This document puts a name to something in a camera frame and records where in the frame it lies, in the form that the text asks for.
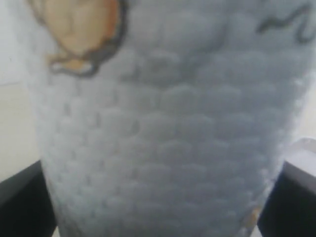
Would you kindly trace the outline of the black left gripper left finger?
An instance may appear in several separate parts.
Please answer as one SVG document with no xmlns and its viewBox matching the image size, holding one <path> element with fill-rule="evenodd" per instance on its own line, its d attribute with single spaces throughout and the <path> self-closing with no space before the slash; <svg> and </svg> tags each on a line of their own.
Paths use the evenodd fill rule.
<svg viewBox="0 0 316 237">
<path fill-rule="evenodd" d="M 56 227 L 40 161 L 0 182 L 2 237 L 51 237 Z"/>
</svg>

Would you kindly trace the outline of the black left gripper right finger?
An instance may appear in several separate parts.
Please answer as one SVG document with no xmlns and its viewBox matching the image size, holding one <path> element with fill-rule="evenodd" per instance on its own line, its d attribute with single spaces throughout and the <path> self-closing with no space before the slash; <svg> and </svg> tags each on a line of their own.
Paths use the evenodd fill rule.
<svg viewBox="0 0 316 237">
<path fill-rule="evenodd" d="M 315 237 L 316 177 L 285 162 L 257 226 L 263 237 Z"/>
</svg>

